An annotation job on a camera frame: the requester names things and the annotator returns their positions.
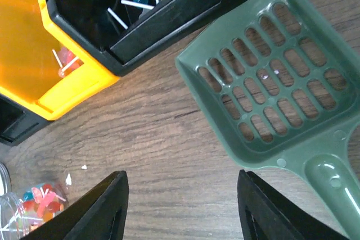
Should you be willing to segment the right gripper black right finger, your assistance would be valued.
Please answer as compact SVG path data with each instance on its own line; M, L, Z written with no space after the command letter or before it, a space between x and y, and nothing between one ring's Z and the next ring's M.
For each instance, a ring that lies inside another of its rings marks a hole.
M237 200L244 239L346 239L252 171L239 171Z

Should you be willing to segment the green plastic scoop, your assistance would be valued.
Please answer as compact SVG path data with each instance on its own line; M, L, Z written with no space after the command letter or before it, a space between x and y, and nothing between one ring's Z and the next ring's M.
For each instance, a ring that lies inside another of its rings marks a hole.
M359 180L348 160L359 55L308 0L247 0L175 64L236 163L298 175L359 238Z

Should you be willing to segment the black candy bin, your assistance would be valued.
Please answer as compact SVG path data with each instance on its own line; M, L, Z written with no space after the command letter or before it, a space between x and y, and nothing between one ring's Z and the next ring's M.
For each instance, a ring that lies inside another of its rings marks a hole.
M46 30L83 62L124 76L247 0L38 0Z
M17 146L52 121L1 94L1 143Z

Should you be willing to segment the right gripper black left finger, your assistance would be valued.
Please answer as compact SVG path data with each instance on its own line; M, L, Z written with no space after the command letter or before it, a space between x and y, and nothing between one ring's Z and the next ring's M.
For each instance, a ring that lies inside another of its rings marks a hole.
M115 171L23 239L123 239L129 200L125 171Z

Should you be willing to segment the orange candy bin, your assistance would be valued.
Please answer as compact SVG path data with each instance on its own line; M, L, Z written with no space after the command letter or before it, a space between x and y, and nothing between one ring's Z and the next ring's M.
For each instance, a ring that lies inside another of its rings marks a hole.
M50 18L50 0L1 0L1 93L52 121L119 77Z

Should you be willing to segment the clear plastic cup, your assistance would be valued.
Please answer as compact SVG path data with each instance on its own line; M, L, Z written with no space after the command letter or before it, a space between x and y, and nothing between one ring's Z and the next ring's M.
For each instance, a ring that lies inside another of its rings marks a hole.
M67 206L62 188L52 181L12 191L8 170L1 164L1 239L22 238Z

